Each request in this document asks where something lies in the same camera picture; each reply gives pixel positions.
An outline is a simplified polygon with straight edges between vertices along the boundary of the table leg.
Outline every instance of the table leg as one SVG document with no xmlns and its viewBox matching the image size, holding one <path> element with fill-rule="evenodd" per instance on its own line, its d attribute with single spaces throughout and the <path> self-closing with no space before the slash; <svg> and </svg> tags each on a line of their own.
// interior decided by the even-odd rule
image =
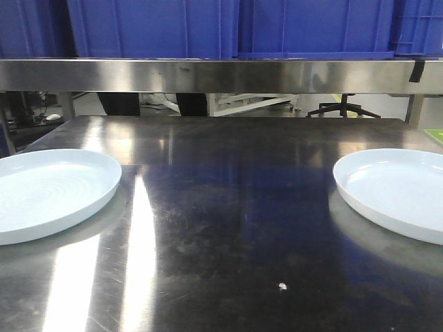
<svg viewBox="0 0 443 332">
<path fill-rule="evenodd" d="M 422 113 L 424 95 L 410 95 L 405 122 L 413 127 L 418 127 L 420 114 Z"/>
<path fill-rule="evenodd" d="M 57 94 L 58 103 L 62 106 L 63 118 L 65 121 L 75 118 L 75 109 L 72 99 L 72 92 L 59 92 Z"/>
</svg>

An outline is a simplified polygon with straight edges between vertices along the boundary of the scratch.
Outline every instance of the scratch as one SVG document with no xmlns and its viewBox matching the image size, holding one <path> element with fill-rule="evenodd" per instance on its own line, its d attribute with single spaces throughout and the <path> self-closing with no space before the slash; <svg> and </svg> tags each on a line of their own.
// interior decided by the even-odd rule
<svg viewBox="0 0 443 332">
<path fill-rule="evenodd" d="M 92 316 L 89 316 L 89 318 L 91 318 L 99 327 L 101 327 L 102 329 L 103 329 L 103 331 L 106 331 L 106 332 L 112 332 L 111 330 L 109 330 L 109 329 L 107 329 L 105 326 L 103 326 L 103 325 L 101 325 L 100 323 L 99 323 L 99 321 L 97 321 L 94 317 L 92 317 Z"/>
<path fill-rule="evenodd" d="M 112 318 L 112 320 L 115 322 L 115 323 L 117 323 L 118 324 L 118 320 L 113 316 L 113 315 L 111 315 L 110 313 L 106 313 L 110 318 Z"/>
<path fill-rule="evenodd" d="M 114 278 L 114 277 L 111 277 L 113 280 L 115 280 L 116 282 L 120 282 L 121 284 L 123 283 L 121 280 L 119 280 L 119 279 L 117 279 L 117 278 Z"/>
<path fill-rule="evenodd" d="M 178 298 L 176 298 L 176 299 L 171 300 L 170 303 L 174 303 L 174 302 L 180 301 L 181 299 L 184 299 L 184 298 L 187 297 L 187 296 L 188 296 L 188 294 L 185 294 L 185 295 L 183 295 L 183 296 L 180 296 L 180 297 L 178 297 Z"/>
</svg>

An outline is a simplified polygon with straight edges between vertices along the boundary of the green object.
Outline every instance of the green object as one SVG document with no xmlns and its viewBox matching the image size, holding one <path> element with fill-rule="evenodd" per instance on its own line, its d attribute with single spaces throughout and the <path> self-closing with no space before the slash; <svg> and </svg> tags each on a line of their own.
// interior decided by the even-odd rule
<svg viewBox="0 0 443 332">
<path fill-rule="evenodd" d="M 425 129 L 425 132 L 443 144 L 443 129 Z"/>
</svg>

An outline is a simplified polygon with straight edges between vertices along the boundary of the black tape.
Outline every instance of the black tape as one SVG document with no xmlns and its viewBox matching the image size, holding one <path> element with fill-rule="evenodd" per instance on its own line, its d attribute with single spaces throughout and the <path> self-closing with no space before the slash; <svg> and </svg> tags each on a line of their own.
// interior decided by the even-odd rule
<svg viewBox="0 0 443 332">
<path fill-rule="evenodd" d="M 424 71 L 424 60 L 416 60 L 414 64 L 413 72 L 410 74 L 409 82 L 420 83 Z"/>
</svg>

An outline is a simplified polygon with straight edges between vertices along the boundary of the office chair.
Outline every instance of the office chair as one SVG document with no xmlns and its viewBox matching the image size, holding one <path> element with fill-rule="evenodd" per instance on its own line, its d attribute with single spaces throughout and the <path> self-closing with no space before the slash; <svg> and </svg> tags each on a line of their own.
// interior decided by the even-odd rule
<svg viewBox="0 0 443 332">
<path fill-rule="evenodd" d="M 312 117 L 314 114 L 319 114 L 320 116 L 324 115 L 327 112 L 331 111 L 340 111 L 340 116 L 347 118 L 347 111 L 353 111 L 357 113 L 359 116 L 372 116 L 373 118 L 381 118 L 378 114 L 366 111 L 361 108 L 361 105 L 357 104 L 348 104 L 347 97 L 349 95 L 354 95 L 354 93 L 344 93 L 341 96 L 341 102 L 322 102 L 320 103 L 319 109 L 315 111 L 310 111 L 307 114 L 307 118 Z"/>
</svg>

